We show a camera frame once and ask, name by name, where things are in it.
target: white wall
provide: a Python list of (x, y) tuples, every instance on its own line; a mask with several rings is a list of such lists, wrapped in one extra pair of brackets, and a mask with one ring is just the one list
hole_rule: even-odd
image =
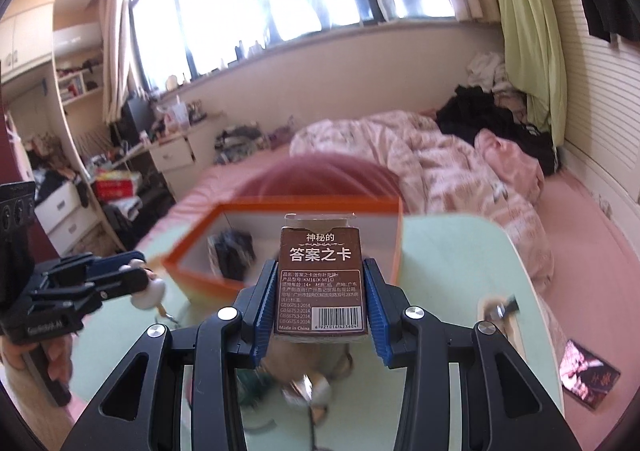
[[(268, 131), (293, 114), (302, 124), (444, 105), (476, 52), (504, 50), (499, 26), (395, 23), (302, 39), (179, 92), (231, 123)], [(166, 99), (175, 99), (170, 95)]]
[(553, 0), (567, 71), (566, 140), (640, 193), (640, 45), (589, 35), (582, 0)]
[(48, 98), (41, 85), (33, 87), (9, 103), (15, 127), (23, 140), (52, 131), (47, 109)]

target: windowsill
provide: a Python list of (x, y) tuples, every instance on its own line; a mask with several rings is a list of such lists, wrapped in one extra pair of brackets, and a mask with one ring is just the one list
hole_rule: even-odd
[(317, 32), (308, 34), (306, 36), (301, 36), (296, 39), (292, 39), (286, 42), (282, 42), (276, 44), (274, 46), (269, 47), (262, 51), (262, 53), (258, 54), (254, 57), (249, 57), (239, 62), (235, 62), (229, 68), (224, 70), (215, 70), (208, 74), (204, 74), (203, 76), (195, 79), (194, 81), (188, 82), (175, 90), (170, 92), (164, 92), (158, 97), (158, 101), (154, 104), (154, 106), (159, 106), (167, 102), (171, 97), (175, 97), (175, 95), (180, 94), (183, 91), (189, 91), (193, 88), (198, 87), (204, 82), (211, 81), (217, 77), (223, 77), (228, 72), (235, 72), (239, 70), (241, 67), (249, 66), (254, 63), (260, 62), (260, 60), (279, 55), (283, 52), (288, 52), (290, 50), (303, 48), (306, 46), (311, 46), (318, 43), (325, 43), (330, 41), (335, 41), (342, 38), (347, 37), (356, 37), (364, 34), (370, 33), (379, 33), (383, 31), (396, 31), (396, 30), (407, 30), (412, 28), (428, 28), (431, 26), (475, 26), (475, 27), (495, 27), (499, 26), (499, 24), (491, 23), (476, 23), (476, 22), (459, 22), (456, 21), (455, 18), (427, 18), (427, 19), (399, 19), (395, 21), (389, 21), (380, 24), (373, 25), (362, 25), (362, 24), (354, 24), (342, 26), (340, 28), (336, 28), (334, 30)]

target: cabinet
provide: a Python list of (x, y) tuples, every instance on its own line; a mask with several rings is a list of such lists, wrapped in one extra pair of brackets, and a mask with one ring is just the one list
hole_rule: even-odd
[(2, 82), (51, 58), (53, 4), (32, 8), (0, 23)]
[(175, 140), (151, 148), (156, 169), (164, 176), (176, 201), (191, 191), (200, 174), (214, 163), (215, 138), (225, 126), (226, 119), (222, 116), (209, 118)]
[(95, 225), (94, 210), (83, 208), (76, 187), (66, 182), (36, 207), (36, 216), (60, 256), (65, 256)]
[(0, 21), (0, 76), (9, 73), (14, 64), (15, 17)]

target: green curtain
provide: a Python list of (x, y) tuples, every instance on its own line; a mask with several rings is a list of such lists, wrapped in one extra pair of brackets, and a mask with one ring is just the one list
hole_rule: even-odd
[(511, 84), (529, 97), (529, 122), (564, 142), (566, 71), (551, 0), (498, 0)]

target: screw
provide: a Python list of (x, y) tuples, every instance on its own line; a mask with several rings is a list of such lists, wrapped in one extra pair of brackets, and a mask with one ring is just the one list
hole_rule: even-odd
[(489, 321), (481, 321), (478, 323), (478, 330), (480, 330), (484, 335), (490, 336), (495, 334), (497, 329), (493, 323), (490, 323)]
[(410, 306), (404, 313), (407, 317), (411, 317), (411, 319), (422, 319), (424, 317), (424, 310), (419, 306)]
[(218, 318), (223, 321), (230, 321), (234, 319), (238, 315), (238, 310), (233, 308), (232, 306), (225, 306), (218, 310)]
[(166, 328), (164, 328), (164, 325), (151, 325), (146, 329), (146, 335), (149, 337), (160, 337), (164, 334), (165, 330)]

